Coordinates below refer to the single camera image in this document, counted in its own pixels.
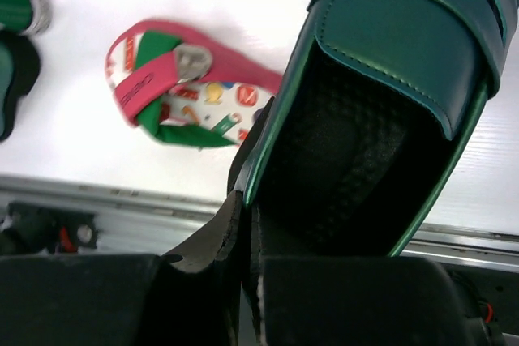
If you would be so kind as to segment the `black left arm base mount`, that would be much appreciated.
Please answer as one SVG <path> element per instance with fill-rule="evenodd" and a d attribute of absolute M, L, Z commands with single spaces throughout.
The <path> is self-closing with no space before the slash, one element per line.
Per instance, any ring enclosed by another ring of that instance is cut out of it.
<path fill-rule="evenodd" d="M 95 250 L 96 214 L 43 205 L 11 202 L 1 216 L 1 254 L 75 254 Z"/>

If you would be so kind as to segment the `green loafer shoe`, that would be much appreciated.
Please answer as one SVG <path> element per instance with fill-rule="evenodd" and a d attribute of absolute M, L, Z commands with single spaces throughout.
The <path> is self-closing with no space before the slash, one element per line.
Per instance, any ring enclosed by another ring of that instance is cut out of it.
<path fill-rule="evenodd" d="M 36 46 L 26 37 L 1 31 L 1 141 L 12 133 L 19 100 L 35 85 L 41 71 Z"/>
<path fill-rule="evenodd" d="M 518 0 L 310 0 L 229 172 L 251 257 L 393 256 L 500 88 Z"/>

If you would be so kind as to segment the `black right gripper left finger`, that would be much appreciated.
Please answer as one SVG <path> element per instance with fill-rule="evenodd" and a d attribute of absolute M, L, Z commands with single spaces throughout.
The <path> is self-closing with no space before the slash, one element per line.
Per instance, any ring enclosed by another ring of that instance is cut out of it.
<path fill-rule="evenodd" d="M 247 249 L 242 196 L 156 251 L 1 254 L 4 345 L 235 345 Z"/>

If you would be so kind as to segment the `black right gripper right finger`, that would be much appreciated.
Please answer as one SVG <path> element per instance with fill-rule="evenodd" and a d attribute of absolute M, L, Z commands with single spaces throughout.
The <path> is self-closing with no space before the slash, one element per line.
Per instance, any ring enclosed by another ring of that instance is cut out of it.
<path fill-rule="evenodd" d="M 369 203 L 329 226 L 326 209 L 251 210 L 250 303 L 262 345 L 502 345 L 491 304 L 464 275 L 398 257 L 420 224 Z"/>

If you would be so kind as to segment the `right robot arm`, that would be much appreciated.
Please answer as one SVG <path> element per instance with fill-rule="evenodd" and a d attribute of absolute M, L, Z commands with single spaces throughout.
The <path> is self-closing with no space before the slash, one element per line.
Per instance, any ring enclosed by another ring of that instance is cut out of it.
<path fill-rule="evenodd" d="M 4 345 L 235 345 L 247 296 L 262 345 L 510 345 L 518 275 L 417 257 L 289 251 L 232 192 L 163 254 L 102 254 L 93 211 L 8 203 Z"/>

